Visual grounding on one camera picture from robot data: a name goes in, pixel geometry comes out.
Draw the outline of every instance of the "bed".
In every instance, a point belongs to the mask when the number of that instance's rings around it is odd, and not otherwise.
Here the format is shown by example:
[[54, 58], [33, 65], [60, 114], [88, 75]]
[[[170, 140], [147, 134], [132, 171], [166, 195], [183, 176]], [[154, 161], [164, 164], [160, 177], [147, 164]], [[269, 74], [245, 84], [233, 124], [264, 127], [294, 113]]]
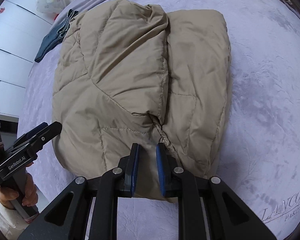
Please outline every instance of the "bed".
[[[90, 9], [108, 0], [74, 0]], [[220, 147], [220, 176], [278, 240], [300, 222], [300, 19], [280, 0], [130, 0], [166, 12], [215, 9], [224, 15], [232, 47], [233, 94]], [[28, 79], [18, 136], [51, 123], [58, 45], [35, 63]], [[49, 201], [76, 176], [61, 167], [51, 142], [28, 168]], [[178, 239], [178, 207], [148, 199], [119, 199], [118, 239]]]

